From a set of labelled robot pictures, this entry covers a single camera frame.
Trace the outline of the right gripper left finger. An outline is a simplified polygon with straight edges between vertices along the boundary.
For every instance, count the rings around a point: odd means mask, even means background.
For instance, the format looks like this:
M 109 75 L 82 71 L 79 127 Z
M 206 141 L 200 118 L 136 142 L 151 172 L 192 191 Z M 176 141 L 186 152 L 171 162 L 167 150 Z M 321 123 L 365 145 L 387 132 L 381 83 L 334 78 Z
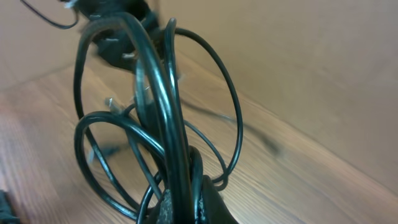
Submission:
M 146 224 L 172 224 L 173 208 L 170 190 L 164 191 L 161 201 L 146 218 Z

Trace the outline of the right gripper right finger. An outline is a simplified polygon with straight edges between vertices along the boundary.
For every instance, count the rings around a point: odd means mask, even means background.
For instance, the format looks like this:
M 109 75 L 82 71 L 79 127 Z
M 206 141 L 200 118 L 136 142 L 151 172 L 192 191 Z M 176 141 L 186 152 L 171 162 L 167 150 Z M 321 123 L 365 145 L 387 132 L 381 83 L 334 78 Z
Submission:
M 199 223 L 238 224 L 208 175 L 203 176 L 201 195 Z

